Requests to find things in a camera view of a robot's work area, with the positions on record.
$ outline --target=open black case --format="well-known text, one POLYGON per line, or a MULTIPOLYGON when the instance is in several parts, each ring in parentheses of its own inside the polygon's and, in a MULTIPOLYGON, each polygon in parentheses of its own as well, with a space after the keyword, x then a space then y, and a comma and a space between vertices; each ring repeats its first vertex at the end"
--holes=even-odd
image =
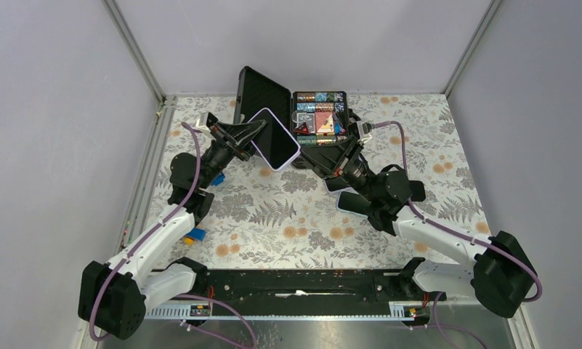
MULTIPOLYGON (((265 75, 246 66, 239 73, 239 86, 237 90, 237 103, 235 104, 235 115, 233 123, 239 124, 247 122, 254 114, 263 108, 269 108, 278 119, 287 126, 291 134, 294 132, 295 122, 291 115, 296 110, 297 95, 306 92, 293 92, 265 75)), ((340 121, 341 126, 346 129, 352 111, 348 108, 346 92, 336 91, 342 96, 344 107, 340 111, 334 111, 340 121)), ((303 147, 318 147, 319 145, 302 145, 303 147)), ((254 147, 250 149, 250 154, 254 154, 254 147)), ((300 156, 291 163, 296 169, 306 169, 304 159, 300 156)))

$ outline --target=orange flower pattern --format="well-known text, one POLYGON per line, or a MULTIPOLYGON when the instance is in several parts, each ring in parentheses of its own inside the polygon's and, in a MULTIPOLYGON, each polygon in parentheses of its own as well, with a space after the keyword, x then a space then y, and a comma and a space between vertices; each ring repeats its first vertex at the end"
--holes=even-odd
MULTIPOLYGON (((424 182, 427 190, 427 199, 416 203, 419 209, 462 230, 490 233, 444 96, 349 95, 348 103, 370 122, 395 118, 402 123, 409 175, 424 182)), ((171 160, 181 152, 195 153, 180 122, 194 124, 208 111, 231 122, 235 98, 178 99, 148 224, 157 220, 171 193, 171 160)), ((397 127, 384 127, 372 135, 363 152, 370 168, 401 166, 403 139, 397 127)), ((209 141, 204 135, 198 135, 198 140, 203 153, 209 141)), ((328 193, 310 170, 287 167, 273 172, 254 156, 231 161, 224 174, 222 184, 207 188, 215 198, 200 222, 207 232, 205 239, 192 245, 178 241, 156 263, 157 268, 184 256, 207 262, 210 268, 388 268, 427 254, 434 261, 451 262, 424 244, 375 231, 364 218, 340 212, 337 195, 328 193)))

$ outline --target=purple cable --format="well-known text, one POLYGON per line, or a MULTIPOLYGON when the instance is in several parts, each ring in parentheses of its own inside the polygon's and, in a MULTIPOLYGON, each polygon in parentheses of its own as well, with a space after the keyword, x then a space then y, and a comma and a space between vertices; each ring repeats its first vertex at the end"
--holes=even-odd
MULTIPOLYGON (((195 149, 196 149, 195 179, 198 179, 198 175, 201 173, 201 149, 199 148, 198 138, 196 136, 196 132, 194 131, 194 129, 192 127, 190 127, 189 124, 182 121, 182 126, 184 128, 186 128, 188 131, 190 131, 190 134, 193 136, 193 140, 195 143, 195 149)), ((188 201, 188 199, 194 193, 194 190, 196 189, 196 185, 197 185, 197 180, 194 180, 193 184, 190 186, 190 190, 188 191, 188 194, 186 194, 186 197, 184 197, 182 202, 180 202, 179 205, 177 205, 177 207, 175 207, 173 209, 173 211, 171 211, 171 213, 169 213, 166 217, 164 217, 162 219, 162 223, 168 222, 176 213, 178 213, 179 210, 182 209, 184 204, 188 201)), ((160 224, 160 223, 157 223, 156 225, 154 225, 143 236, 143 238, 141 238, 139 241, 137 241, 134 244, 134 246, 130 249, 130 251, 128 251, 128 257, 132 257, 132 255, 139 249, 139 247, 141 247, 141 245, 143 245, 143 243, 145 243, 145 241, 147 239, 149 239, 150 236, 152 236, 152 234, 154 234, 158 230, 158 228, 160 228, 161 226, 162 226, 162 224, 160 224)), ((94 331, 94 320, 96 319, 96 315, 98 314, 98 307, 100 306, 100 302, 102 301, 102 296, 105 294, 105 291, 109 287, 109 284, 111 283, 111 280, 113 279, 113 277, 117 274, 118 270, 120 270, 120 268, 125 263, 126 263, 126 259, 122 258, 122 260, 120 260, 120 262, 116 265, 116 267, 111 271, 109 276, 107 276, 107 278, 105 279, 105 282, 102 283, 102 286, 100 287, 100 290, 98 291, 98 294, 96 295, 96 300, 94 301, 92 313, 89 315, 89 336, 95 342, 99 342, 99 341, 105 339, 109 335, 108 333, 106 333, 103 336, 98 337, 96 335, 96 332, 94 331)))
MULTIPOLYGON (((488 349, 488 345, 473 331, 469 330, 469 329, 465 329, 463 327, 460 326, 454 326, 454 325, 442 325, 440 324, 440 328, 441 329, 452 329, 453 331, 457 331, 457 332, 461 332, 464 334, 468 334, 469 336, 475 338, 479 344, 481 344, 481 346, 484 347, 484 349, 488 349)), ((420 329, 438 329, 437 325, 423 325, 423 326, 395 326, 394 329, 408 329, 408 330, 412 330, 412 331, 417 331, 420 329)))
POLYGON ((256 348, 256 344, 258 344, 258 340, 256 338, 256 334, 254 333, 254 330, 252 329, 252 327, 250 326, 250 324, 248 324, 248 322, 243 318, 243 316, 238 311, 236 311, 235 309, 233 309, 233 307, 231 307, 230 305, 227 305, 227 304, 225 304, 223 302, 220 302, 219 300, 214 300, 214 299, 207 298, 207 297, 195 296, 195 295, 192 295, 192 294, 178 294, 175 297, 176 298, 188 298, 188 299, 191 299, 191 300, 204 300, 204 301, 207 301, 207 302, 212 302, 212 303, 221 305, 222 307, 228 309, 231 313, 235 314, 235 316, 237 316, 241 320, 241 322, 248 329, 248 332, 250 332, 250 336, 252 337, 252 346, 249 347, 247 345, 243 345, 243 344, 234 342, 233 340, 230 340, 230 339, 228 339, 228 338, 226 338, 226 337, 224 337, 224 336, 222 336, 220 334, 213 333, 213 332, 210 332, 210 331, 208 331, 206 329, 202 329, 202 328, 199 328, 199 327, 196 327, 196 326, 190 326, 190 325, 188 325, 189 326, 188 327, 189 329, 195 329, 195 330, 197 330, 199 332, 202 332, 204 334, 209 334, 210 336, 216 337, 219 340, 224 340, 225 342, 227 342, 227 343, 229 343, 231 345, 234 345, 236 347, 242 348, 242 349, 254 349, 254 348, 256 348))
MULTIPOLYGON (((447 335, 445 335, 445 331, 443 331, 443 329, 445 329, 447 327, 455 327, 455 326, 441 325, 440 321, 438 321, 438 310, 437 310, 436 304, 438 303, 440 296, 442 296, 443 294, 444 294, 444 292, 438 292, 438 294, 436 295, 436 298, 434 298, 434 304, 432 305, 432 308, 434 308, 433 313, 434 313, 435 325, 433 325, 433 326, 435 326, 438 329, 438 332, 440 332, 442 337, 445 338, 445 340, 447 341, 447 343, 449 343, 449 345, 451 345, 452 347, 454 347, 456 349, 459 349, 459 347, 457 345, 453 344, 453 342, 449 339, 449 337, 447 337, 447 335)), ((455 330, 470 334, 479 342, 479 344, 481 344, 481 346, 484 349, 488 349, 488 345, 485 344, 485 342, 483 342, 483 340, 481 338, 479 338, 479 336, 477 336, 475 333, 473 333, 473 332, 471 332, 468 329, 465 329, 463 327, 456 327, 455 330)))
MULTIPOLYGON (((166 217, 164 217, 162 219, 162 223, 166 223, 168 222, 176 213, 178 213, 183 207, 184 204, 188 201, 188 199, 193 195, 194 190, 196 189, 196 185, 197 185, 197 179, 199 174, 201 173, 201 149, 199 148, 199 144, 198 144, 198 138, 196 136, 196 132, 195 130, 186 122, 182 121, 182 126, 187 129, 188 131, 190 131, 190 134, 193 136, 193 140, 195 143, 195 150, 196 150, 196 169, 195 169, 195 180, 193 181, 193 184, 190 186, 190 190, 188 191, 188 194, 186 194, 186 197, 184 197, 184 199, 182 200, 182 202, 179 203, 179 205, 177 205, 177 207, 175 207, 173 209, 173 211, 171 211, 171 213, 169 213, 166 217)), ((128 257, 132 257, 132 255, 139 249, 139 247, 141 247, 141 245, 143 245, 143 243, 145 243, 145 241, 147 239, 150 238, 150 236, 152 236, 152 234, 155 233, 156 230, 158 230, 158 228, 160 228, 162 226, 162 224, 160 224, 159 222, 154 225, 147 233, 145 233, 145 235, 143 236, 143 238, 141 238, 139 241, 137 241, 137 243, 134 244, 134 246, 132 247, 132 249, 130 249, 130 251, 128 251, 128 257)))
MULTIPOLYGON (((385 127, 388 125, 394 124, 396 125, 399 129, 400 129, 400 135, 402 136, 402 163, 403 163, 403 167, 404 170, 406 171, 406 174, 408 175, 408 169, 406 166, 406 145, 405 145, 405 141, 404 141, 404 129, 402 128, 402 124, 400 124, 397 121, 385 121, 385 122, 380 122, 378 124, 374 124, 374 128, 379 128, 379 127, 385 127)), ((466 241, 472 241, 472 238, 470 236, 464 235, 463 233, 459 233, 458 231, 455 231, 454 229, 445 227, 444 225, 435 222, 429 218, 425 218, 425 216, 423 216, 422 213, 420 213, 420 211, 415 207, 415 204, 408 199, 408 206, 411 208, 411 211, 413 211, 414 214, 417 215, 417 217, 421 218, 421 220, 423 220, 424 222, 427 222, 428 224, 435 226, 436 228, 439 228, 440 230, 445 231, 446 233, 449 233, 453 236, 456 236, 458 238, 462 238, 466 241)), ((511 256, 510 254, 506 253, 504 250, 499 249, 498 247, 492 245, 492 244, 488 244, 487 242, 481 241, 481 240, 475 240, 474 241, 475 244, 478 244, 480 246, 483 246, 487 249, 491 249, 492 251, 500 254, 501 256, 505 257, 506 259, 512 261, 513 263, 515 263, 515 265, 517 265, 518 267, 520 267, 525 273, 527 273, 534 281, 535 285, 537 286, 537 293, 532 296, 531 298, 527 298, 524 299, 524 302, 534 302, 536 300, 538 300, 539 298, 541 298, 541 295, 543 294, 543 285, 541 284, 541 281, 539 281, 539 278, 537 276, 537 274, 530 269, 526 264, 524 264, 522 261, 518 260, 516 257, 511 256)))
POLYGON ((102 336, 98 337, 96 335, 96 331, 94 330, 94 320, 96 319, 96 315, 98 314, 98 307, 100 306, 100 301, 102 301, 102 295, 105 293, 107 287, 111 283, 113 277, 117 274, 118 270, 126 263, 126 260, 122 258, 116 267, 111 271, 109 276, 105 279, 105 282, 102 283, 102 287, 100 287, 100 291, 96 295, 96 300, 94 301, 94 307, 92 308, 92 313, 89 314, 89 336, 95 341, 100 342, 101 340, 105 339, 109 334, 105 333, 102 336))

